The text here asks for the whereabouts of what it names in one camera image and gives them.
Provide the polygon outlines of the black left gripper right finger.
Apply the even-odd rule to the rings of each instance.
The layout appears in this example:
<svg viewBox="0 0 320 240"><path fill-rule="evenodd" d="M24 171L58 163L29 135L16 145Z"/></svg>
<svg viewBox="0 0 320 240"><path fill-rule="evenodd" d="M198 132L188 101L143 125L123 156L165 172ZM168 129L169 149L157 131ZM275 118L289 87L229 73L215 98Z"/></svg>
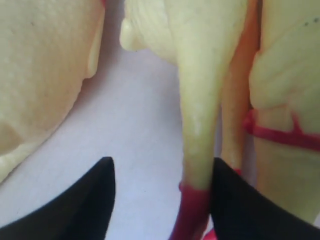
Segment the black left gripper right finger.
<svg viewBox="0 0 320 240"><path fill-rule="evenodd" d="M211 217L219 240L319 240L319 228L261 195L214 158Z"/></svg>

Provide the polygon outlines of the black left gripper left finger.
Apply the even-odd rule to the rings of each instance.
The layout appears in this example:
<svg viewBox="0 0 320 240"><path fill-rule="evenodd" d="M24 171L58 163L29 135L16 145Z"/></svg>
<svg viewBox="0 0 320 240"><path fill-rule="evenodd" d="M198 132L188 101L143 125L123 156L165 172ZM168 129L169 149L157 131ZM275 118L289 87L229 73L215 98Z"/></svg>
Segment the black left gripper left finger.
<svg viewBox="0 0 320 240"><path fill-rule="evenodd" d="M0 229L2 240L103 240L116 198L111 157L101 158L72 186Z"/></svg>

